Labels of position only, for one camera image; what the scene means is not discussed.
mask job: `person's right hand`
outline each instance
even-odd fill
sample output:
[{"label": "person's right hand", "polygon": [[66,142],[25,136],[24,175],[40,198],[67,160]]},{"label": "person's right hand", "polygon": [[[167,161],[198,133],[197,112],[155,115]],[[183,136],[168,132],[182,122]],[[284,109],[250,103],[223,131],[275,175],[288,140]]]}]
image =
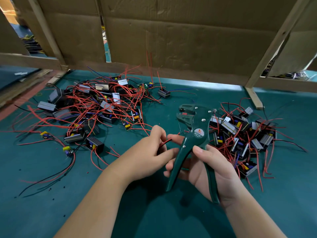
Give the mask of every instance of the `person's right hand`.
[{"label": "person's right hand", "polygon": [[[167,139],[172,139],[174,143],[180,145],[184,137],[168,135]],[[211,200],[207,171],[203,162],[207,163],[215,170],[220,203],[226,208],[241,199],[248,191],[240,181],[232,164],[216,148],[207,145],[206,149],[203,150],[198,146],[193,147],[192,157],[186,159],[183,164],[183,168],[187,168],[189,171],[181,170],[178,178],[188,180],[207,199]],[[166,177],[170,176],[174,161],[175,159],[170,160],[166,164],[164,172]]]}]

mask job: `tool label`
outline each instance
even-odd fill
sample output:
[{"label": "tool label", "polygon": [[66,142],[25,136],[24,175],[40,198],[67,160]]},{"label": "tool label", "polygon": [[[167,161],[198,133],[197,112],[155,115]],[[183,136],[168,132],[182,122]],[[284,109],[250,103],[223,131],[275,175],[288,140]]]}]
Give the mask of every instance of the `tool label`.
[{"label": "tool label", "polygon": [[201,128],[196,128],[194,130],[194,136],[197,138],[202,138],[205,135],[204,131]]}]

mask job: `green table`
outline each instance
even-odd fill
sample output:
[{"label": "green table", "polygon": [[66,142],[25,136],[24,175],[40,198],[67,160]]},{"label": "green table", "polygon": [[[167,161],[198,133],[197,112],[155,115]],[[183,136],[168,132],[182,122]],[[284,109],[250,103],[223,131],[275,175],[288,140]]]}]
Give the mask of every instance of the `green table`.
[{"label": "green table", "polygon": [[[73,84],[72,80],[93,77],[95,76],[91,72],[75,71],[65,76],[67,80],[61,80],[57,85],[66,88]],[[149,77],[141,78],[146,82],[150,80]],[[150,125],[158,124],[167,133],[173,134],[179,132],[175,114],[180,104],[199,103],[218,109],[220,102],[237,103],[242,97],[247,96],[242,87],[234,85],[164,78],[161,82],[168,90],[193,87],[190,91],[197,94],[172,92],[171,97],[163,101],[165,105],[144,103],[145,122]],[[51,90],[44,89],[36,99],[45,101],[50,92]],[[248,187],[245,180],[243,182],[288,237],[316,237],[317,159],[314,124],[317,95],[262,89],[256,89],[256,92],[266,107],[266,114],[269,115],[278,108],[271,117],[285,118],[278,121],[280,127],[287,127],[283,132],[308,149],[309,153],[304,153],[291,144],[276,142],[269,168],[275,179],[262,179],[264,192],[261,192],[257,173],[250,177],[254,190]],[[279,108],[291,100],[294,101],[287,107]],[[246,108],[252,106],[252,103],[243,100],[242,106]],[[17,110],[3,120],[1,130],[6,130],[20,112]],[[264,116],[260,111],[257,111],[257,114]],[[34,118],[22,127],[35,121]],[[101,128],[102,131],[97,138],[104,141],[107,147],[112,146],[119,154],[124,153],[145,136],[141,130],[126,132],[119,124],[113,125],[113,128]],[[54,127],[40,130],[52,132],[57,136],[65,132]],[[0,236],[53,237],[88,192],[100,171],[91,163],[90,152],[80,149],[72,170],[54,184],[51,190],[46,189],[27,198],[17,197],[28,185],[21,180],[41,180],[65,168],[69,160],[65,159],[61,146],[53,141],[18,146],[18,143],[39,141],[40,136],[32,134],[24,140],[19,140],[15,138],[16,135],[0,133]],[[168,143],[168,147],[173,147],[173,144]],[[102,156],[109,163],[115,158],[106,153]],[[113,237],[234,237],[232,228],[219,206],[208,202],[185,181],[177,181],[175,188],[165,193],[166,182],[162,169],[128,187],[121,200]],[[35,193],[43,186],[45,184],[34,185],[25,195]]]}]

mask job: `forearm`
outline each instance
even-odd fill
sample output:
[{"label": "forearm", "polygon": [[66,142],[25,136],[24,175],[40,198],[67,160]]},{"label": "forearm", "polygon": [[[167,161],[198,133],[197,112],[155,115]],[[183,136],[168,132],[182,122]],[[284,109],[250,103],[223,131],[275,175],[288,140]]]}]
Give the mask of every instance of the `forearm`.
[{"label": "forearm", "polygon": [[111,237],[120,200],[127,185],[109,166],[54,238]]},{"label": "forearm", "polygon": [[225,212],[238,238],[286,237],[248,191],[243,198],[228,206]]}]

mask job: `green wire stripper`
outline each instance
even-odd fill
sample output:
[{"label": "green wire stripper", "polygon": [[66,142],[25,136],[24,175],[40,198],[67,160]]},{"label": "green wire stripper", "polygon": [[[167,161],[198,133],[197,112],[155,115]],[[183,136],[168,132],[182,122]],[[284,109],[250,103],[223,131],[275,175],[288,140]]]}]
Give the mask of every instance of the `green wire stripper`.
[{"label": "green wire stripper", "polygon": [[[166,191],[170,191],[175,184],[178,174],[187,156],[192,152],[194,145],[206,149],[209,143],[209,121],[213,111],[206,107],[194,104],[182,104],[179,107],[180,114],[176,114],[177,119],[186,124],[191,131],[185,136],[179,153],[174,162],[174,168],[168,180]],[[215,171],[208,164],[204,163],[209,181],[209,192],[214,204],[219,204]]]}]

